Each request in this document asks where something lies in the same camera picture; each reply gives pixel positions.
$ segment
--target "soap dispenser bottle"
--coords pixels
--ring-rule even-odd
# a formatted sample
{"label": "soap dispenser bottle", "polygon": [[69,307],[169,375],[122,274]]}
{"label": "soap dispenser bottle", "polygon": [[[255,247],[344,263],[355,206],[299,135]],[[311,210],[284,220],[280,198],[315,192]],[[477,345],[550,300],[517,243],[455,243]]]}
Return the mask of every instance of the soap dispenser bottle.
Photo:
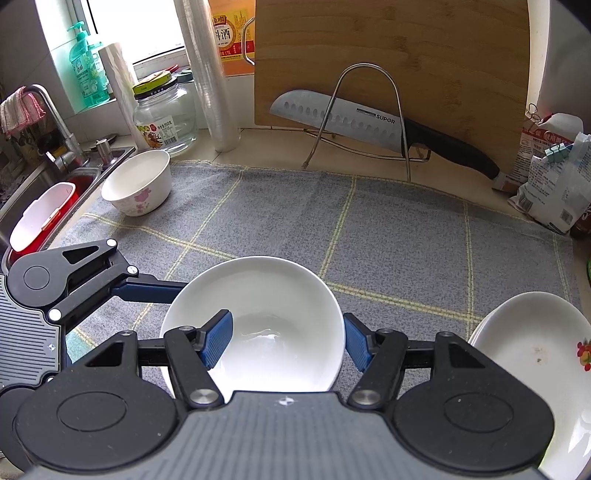
{"label": "soap dispenser bottle", "polygon": [[78,22],[72,25],[68,30],[79,30],[76,33],[76,44],[70,50],[70,63],[74,68],[74,73],[78,79],[84,104],[86,107],[99,105],[109,100],[107,90],[107,80],[105,69],[97,60],[93,58],[93,51],[88,46],[88,33],[82,30],[84,22]]}

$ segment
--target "window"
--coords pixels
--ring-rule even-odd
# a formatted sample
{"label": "window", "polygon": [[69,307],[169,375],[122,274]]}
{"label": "window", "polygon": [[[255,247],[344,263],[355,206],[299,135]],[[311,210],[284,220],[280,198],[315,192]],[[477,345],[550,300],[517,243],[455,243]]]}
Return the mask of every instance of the window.
{"label": "window", "polygon": [[184,46],[173,0],[72,0],[103,43],[121,43],[128,61],[141,60]]}

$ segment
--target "black knife handle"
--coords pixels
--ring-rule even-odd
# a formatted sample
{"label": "black knife handle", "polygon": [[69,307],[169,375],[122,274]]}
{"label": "black knife handle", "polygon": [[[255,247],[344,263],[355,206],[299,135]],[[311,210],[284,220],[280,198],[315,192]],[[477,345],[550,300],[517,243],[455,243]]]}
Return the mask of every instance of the black knife handle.
{"label": "black knife handle", "polygon": [[499,167],[488,155],[462,140],[442,134],[408,118],[404,119],[404,126],[409,148],[414,144],[425,145],[437,155],[458,165],[473,168],[491,180],[494,180],[500,172]]}

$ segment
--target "stainless steel sink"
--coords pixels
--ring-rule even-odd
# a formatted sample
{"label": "stainless steel sink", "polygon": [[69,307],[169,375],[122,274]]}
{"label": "stainless steel sink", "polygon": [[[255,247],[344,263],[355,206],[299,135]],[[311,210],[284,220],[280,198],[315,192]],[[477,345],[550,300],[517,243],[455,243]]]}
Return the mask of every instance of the stainless steel sink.
{"label": "stainless steel sink", "polygon": [[80,197],[70,210],[60,219],[56,227],[50,232],[47,239],[41,245],[41,250],[46,250],[55,240],[57,234],[72,218],[97,187],[121,165],[135,151],[135,147],[115,149],[112,151],[114,160],[106,167],[99,166],[100,158],[96,152],[88,152],[89,161],[82,167],[76,168],[70,173],[63,174],[51,161],[44,161],[23,182],[17,191],[12,194],[6,204],[0,209],[0,248],[4,250],[2,257],[2,272],[8,274],[10,266],[14,262],[14,253],[10,248],[10,234],[21,219],[23,212],[38,199],[49,187],[61,181],[69,181],[76,185]]}

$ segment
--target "dish towel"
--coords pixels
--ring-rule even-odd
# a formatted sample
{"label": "dish towel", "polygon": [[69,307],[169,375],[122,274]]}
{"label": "dish towel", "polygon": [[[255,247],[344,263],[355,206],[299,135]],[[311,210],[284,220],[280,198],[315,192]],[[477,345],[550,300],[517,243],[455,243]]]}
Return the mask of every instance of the dish towel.
{"label": "dish towel", "polygon": [[45,116],[35,96],[24,92],[25,87],[20,87],[0,104],[2,131],[7,135],[19,133]]}

